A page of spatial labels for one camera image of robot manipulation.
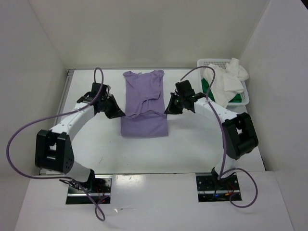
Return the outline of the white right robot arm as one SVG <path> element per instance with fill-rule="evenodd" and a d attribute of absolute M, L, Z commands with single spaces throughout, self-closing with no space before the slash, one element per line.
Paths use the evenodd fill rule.
<path fill-rule="evenodd" d="M 211 101 L 205 93 L 195 93 L 189 81 L 177 82 L 165 110 L 168 115 L 180 115 L 186 109 L 219 125 L 223 154 L 211 171 L 211 184 L 222 189 L 236 171 L 236 161 L 258 146 L 257 134 L 248 113 L 238 114 Z"/>

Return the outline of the purple t shirt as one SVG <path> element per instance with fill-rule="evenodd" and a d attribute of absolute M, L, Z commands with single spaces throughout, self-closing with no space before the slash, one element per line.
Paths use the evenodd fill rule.
<path fill-rule="evenodd" d="M 120 120 L 125 138 L 158 138 L 168 136 L 164 113 L 163 70 L 148 73 L 127 71 L 125 117 Z"/>

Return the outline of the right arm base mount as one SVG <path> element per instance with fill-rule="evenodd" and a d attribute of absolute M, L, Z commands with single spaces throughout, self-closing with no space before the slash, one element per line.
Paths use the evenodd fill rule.
<path fill-rule="evenodd" d="M 222 183 L 215 183 L 210 173 L 196 174 L 198 202 L 241 201 L 237 176 L 232 174 Z"/>

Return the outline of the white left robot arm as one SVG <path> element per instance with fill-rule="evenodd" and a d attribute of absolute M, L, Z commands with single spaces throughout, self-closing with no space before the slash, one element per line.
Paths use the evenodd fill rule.
<path fill-rule="evenodd" d="M 42 129 L 37 133 L 37 167 L 62 173 L 70 178 L 69 184 L 87 193 L 101 184 L 94 170 L 75 160 L 72 141 L 82 127 L 100 112 L 105 113 L 108 119 L 125 116 L 109 90 L 108 85 L 93 83 L 91 91 L 77 100 L 70 114 L 51 129 Z"/>

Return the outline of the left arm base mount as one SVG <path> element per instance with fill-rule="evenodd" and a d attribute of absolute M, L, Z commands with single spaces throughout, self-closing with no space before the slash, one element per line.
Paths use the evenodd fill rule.
<path fill-rule="evenodd" d="M 96 185 L 88 191 L 94 202 L 99 204 L 110 204 L 111 202 L 112 176 L 100 176 Z M 87 195 L 75 184 L 68 184 L 66 205 L 87 205 L 92 204 Z"/>

